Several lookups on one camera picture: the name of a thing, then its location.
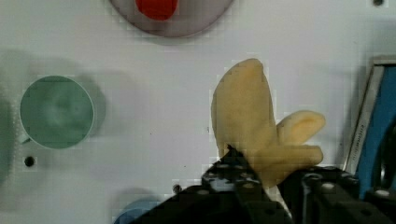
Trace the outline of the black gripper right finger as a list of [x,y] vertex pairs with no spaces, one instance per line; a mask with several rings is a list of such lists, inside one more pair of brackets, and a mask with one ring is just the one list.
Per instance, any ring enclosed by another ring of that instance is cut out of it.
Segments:
[[395,224],[395,192],[372,188],[335,167],[297,171],[279,185],[295,224]]

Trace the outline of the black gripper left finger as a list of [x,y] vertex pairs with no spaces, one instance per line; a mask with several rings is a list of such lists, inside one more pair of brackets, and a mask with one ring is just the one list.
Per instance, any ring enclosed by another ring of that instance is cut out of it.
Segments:
[[293,224],[271,200],[244,155],[233,147],[188,187],[130,224]]

